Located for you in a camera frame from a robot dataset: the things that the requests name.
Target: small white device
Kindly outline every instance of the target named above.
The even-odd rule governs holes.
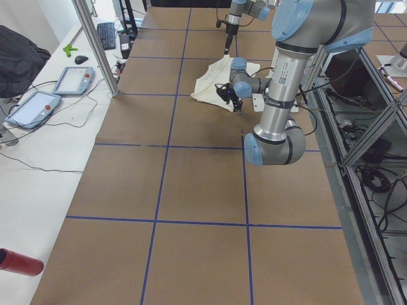
[[[92,67],[65,67],[52,93],[61,96],[82,95],[89,89],[94,74]]]
[[[35,91],[4,120],[11,125],[33,129],[51,116],[60,102],[59,95]]]

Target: green clip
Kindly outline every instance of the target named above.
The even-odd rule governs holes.
[[[66,56],[71,57],[71,51],[77,51],[77,48],[73,48],[70,44],[63,48],[63,51],[66,53]]]

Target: red cylinder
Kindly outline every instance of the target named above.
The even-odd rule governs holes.
[[[7,249],[0,249],[0,270],[5,270],[21,275],[36,276],[44,269],[44,264],[38,259],[33,259]]]

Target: keyboard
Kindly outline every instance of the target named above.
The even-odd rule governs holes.
[[[102,43],[103,50],[116,48],[116,30],[113,22],[104,22],[96,26],[97,35]]]

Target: computer mouse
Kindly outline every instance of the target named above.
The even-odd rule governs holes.
[[[86,62],[89,58],[83,55],[78,55],[77,57],[75,57],[75,64],[80,65],[83,62]]]

